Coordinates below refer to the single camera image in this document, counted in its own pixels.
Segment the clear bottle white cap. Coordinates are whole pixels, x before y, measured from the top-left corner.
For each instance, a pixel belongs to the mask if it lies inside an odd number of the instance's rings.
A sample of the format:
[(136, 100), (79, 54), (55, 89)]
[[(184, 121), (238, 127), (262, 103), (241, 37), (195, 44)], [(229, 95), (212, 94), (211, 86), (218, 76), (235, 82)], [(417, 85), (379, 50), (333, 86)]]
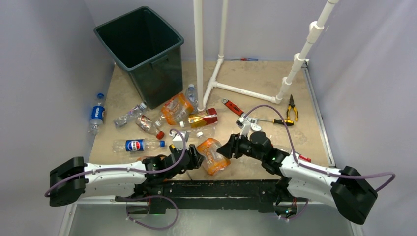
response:
[(206, 137), (213, 137), (216, 131), (216, 125), (208, 125), (197, 128), (181, 128), (179, 126), (174, 126), (175, 129), (179, 131), (185, 131), (189, 133), (189, 138), (197, 138), (197, 133), (202, 132)]

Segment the red gold label bottle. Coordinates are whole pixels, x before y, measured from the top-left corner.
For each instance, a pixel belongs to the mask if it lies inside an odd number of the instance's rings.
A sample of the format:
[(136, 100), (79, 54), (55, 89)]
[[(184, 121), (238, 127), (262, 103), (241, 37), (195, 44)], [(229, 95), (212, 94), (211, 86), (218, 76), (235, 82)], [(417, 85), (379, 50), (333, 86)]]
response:
[(189, 115), (179, 123), (181, 128), (198, 128), (218, 122), (218, 114), (215, 108), (210, 108), (196, 114)]

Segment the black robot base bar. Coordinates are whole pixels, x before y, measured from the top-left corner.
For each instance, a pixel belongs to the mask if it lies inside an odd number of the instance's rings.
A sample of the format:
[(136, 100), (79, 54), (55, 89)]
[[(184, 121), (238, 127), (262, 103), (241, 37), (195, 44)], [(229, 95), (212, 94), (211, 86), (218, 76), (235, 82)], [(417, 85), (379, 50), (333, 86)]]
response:
[(286, 180), (177, 180), (159, 184), (139, 184), (128, 197), (117, 196), (117, 202), (145, 202), (151, 214), (164, 214), (168, 209), (256, 210), (291, 218), (304, 198), (293, 197)]

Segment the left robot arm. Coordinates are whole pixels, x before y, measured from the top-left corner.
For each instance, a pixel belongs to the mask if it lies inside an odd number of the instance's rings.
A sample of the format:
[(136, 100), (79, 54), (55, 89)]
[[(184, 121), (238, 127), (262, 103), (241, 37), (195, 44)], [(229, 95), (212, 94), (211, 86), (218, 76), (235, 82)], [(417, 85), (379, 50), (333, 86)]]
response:
[(96, 196), (131, 197), (141, 201), (147, 187), (161, 184), (187, 170), (200, 168), (203, 156), (195, 145), (186, 150), (170, 147), (170, 155), (158, 155), (127, 164), (103, 165), (73, 157), (49, 173), (50, 188), (45, 196), (51, 207), (72, 204)]

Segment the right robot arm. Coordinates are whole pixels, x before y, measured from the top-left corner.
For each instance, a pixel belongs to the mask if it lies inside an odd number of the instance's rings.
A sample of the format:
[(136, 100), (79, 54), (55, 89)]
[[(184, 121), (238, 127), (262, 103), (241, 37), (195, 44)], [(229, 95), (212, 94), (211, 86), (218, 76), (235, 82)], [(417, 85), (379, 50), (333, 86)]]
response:
[(312, 164), (297, 152), (275, 147), (262, 131), (250, 136), (232, 134), (217, 153), (228, 159), (245, 155), (259, 160), (268, 173), (284, 181), (276, 187), (280, 199), (293, 196), (320, 202), (358, 225), (364, 224), (378, 197), (377, 191), (355, 168), (346, 166), (341, 170)]

